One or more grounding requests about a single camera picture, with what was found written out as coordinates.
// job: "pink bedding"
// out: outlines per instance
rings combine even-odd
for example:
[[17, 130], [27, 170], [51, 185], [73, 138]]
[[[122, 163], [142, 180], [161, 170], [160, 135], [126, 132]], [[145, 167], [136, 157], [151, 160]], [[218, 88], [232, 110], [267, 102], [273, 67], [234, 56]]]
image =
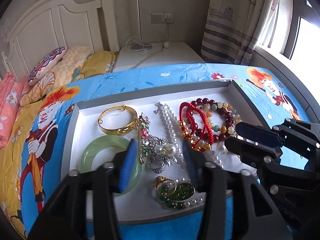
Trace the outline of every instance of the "pink bedding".
[[27, 90], [26, 80], [16, 82], [13, 73], [8, 72], [0, 83], [0, 148], [10, 139], [12, 127], [19, 107], [22, 91]]

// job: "sheer curtain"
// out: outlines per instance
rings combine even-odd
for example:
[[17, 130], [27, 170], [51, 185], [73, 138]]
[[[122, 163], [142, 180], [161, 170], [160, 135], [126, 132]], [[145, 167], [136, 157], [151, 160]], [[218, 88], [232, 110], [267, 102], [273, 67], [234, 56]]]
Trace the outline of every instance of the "sheer curtain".
[[247, 65], [259, 39], [269, 36], [279, 0], [210, 0], [201, 57]]

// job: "gold ring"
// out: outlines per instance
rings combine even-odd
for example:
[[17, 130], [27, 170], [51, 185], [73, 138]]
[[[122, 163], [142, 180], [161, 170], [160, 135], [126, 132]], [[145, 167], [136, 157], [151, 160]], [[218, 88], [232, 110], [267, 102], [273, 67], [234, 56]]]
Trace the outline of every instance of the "gold ring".
[[[172, 182], [173, 182], [173, 184], [174, 184], [174, 190], [173, 190], [172, 192], [168, 193], [168, 192], [161, 192], [161, 191], [159, 191], [159, 185], [160, 185], [161, 183], [165, 182], [165, 181], [172, 181]], [[156, 177], [155, 186], [156, 186], [156, 189], [157, 189], [159, 195], [161, 195], [161, 196], [167, 196], [167, 197], [170, 196], [170, 195], [172, 195], [172, 194], [176, 191], [176, 189], [177, 189], [177, 184], [176, 184], [176, 182], [175, 182], [174, 180], [169, 179], [169, 178], [167, 178], [167, 177], [162, 177], [162, 176]]]
[[[106, 113], [114, 111], [114, 110], [122, 110], [122, 111], [128, 110], [130, 113], [132, 113], [134, 115], [134, 120], [131, 123], [129, 123], [128, 125], [121, 127], [121, 128], [117, 128], [117, 129], [106, 129], [106, 128], [101, 127], [101, 124], [103, 123], [102, 118], [106, 115]], [[102, 114], [100, 114], [100, 116], [98, 118], [98, 125], [99, 125], [101, 131], [103, 131], [105, 134], [124, 135], [127, 132], [132, 131], [138, 125], [138, 115], [137, 115], [137, 112], [129, 106], [125, 106], [125, 105], [115, 106], [115, 107], [111, 107], [111, 108], [107, 109], [106, 111], [103, 111]]]

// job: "cartoon character with orange hair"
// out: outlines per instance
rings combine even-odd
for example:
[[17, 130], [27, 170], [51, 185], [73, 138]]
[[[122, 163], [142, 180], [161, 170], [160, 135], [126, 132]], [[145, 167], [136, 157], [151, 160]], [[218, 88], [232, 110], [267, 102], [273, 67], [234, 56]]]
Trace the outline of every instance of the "cartoon character with orange hair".
[[248, 68], [247, 73], [251, 78], [251, 80], [247, 79], [247, 81], [264, 91], [273, 104], [276, 106], [281, 105], [284, 110], [290, 113], [292, 119], [301, 120], [291, 99], [278, 89], [270, 74], [259, 71], [256, 68]]
[[38, 212], [44, 208], [45, 192], [42, 187], [44, 165], [52, 157], [53, 146], [58, 136], [58, 124], [56, 124], [55, 116], [63, 103], [72, 99], [79, 91], [78, 86], [70, 88], [61, 86], [54, 89], [39, 108], [38, 129], [31, 130], [26, 139], [29, 158], [21, 176], [20, 201], [22, 204], [24, 180], [31, 173]]

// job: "jade bangle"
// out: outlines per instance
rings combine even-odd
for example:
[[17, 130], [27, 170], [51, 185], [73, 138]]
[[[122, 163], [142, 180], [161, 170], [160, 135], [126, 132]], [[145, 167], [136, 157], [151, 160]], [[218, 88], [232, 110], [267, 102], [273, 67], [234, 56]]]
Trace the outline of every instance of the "jade bangle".
[[[130, 141], [126, 138], [117, 136], [117, 135], [105, 135], [101, 136], [94, 141], [92, 141], [84, 150], [81, 161], [80, 161], [80, 172], [89, 172], [92, 171], [92, 162], [94, 157], [100, 152], [101, 150], [108, 148], [108, 147], [117, 147], [120, 149], [119, 152], [125, 151], [129, 146]], [[138, 160], [138, 154], [135, 163], [133, 164], [131, 175], [130, 175], [130, 182], [125, 191], [121, 194], [126, 194], [133, 187], [137, 184], [140, 179], [142, 171], [142, 166]]]

